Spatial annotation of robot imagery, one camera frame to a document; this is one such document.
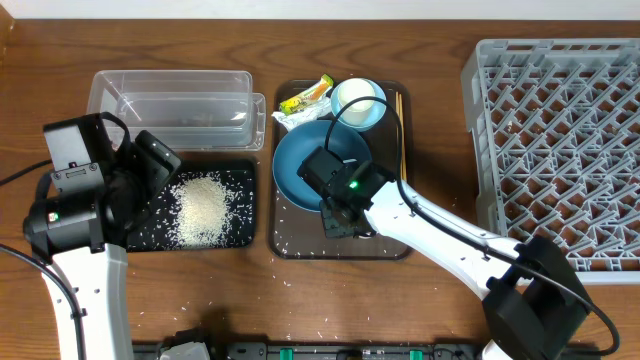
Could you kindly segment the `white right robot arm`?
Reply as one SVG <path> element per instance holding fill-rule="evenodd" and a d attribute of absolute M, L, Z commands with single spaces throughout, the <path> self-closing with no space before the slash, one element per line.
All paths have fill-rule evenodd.
<path fill-rule="evenodd" d="M 298 174 L 322 199 L 338 226 L 368 225 L 402 242 L 465 284 L 482 302 L 491 334 L 485 359 L 558 359 L 587 355 L 569 341 L 595 313 L 586 289 L 562 252 L 536 236 L 526 242 L 487 232 L 416 193 L 396 174 L 370 161 L 328 158 Z"/>

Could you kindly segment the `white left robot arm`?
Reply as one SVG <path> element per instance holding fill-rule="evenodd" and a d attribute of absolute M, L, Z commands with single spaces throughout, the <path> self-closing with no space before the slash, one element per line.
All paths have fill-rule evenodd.
<path fill-rule="evenodd" d="M 127 238 L 180 157 L 146 130 L 112 149 L 104 135 L 48 130 L 54 164 L 24 221 L 42 261 L 64 359 L 131 359 Z"/>

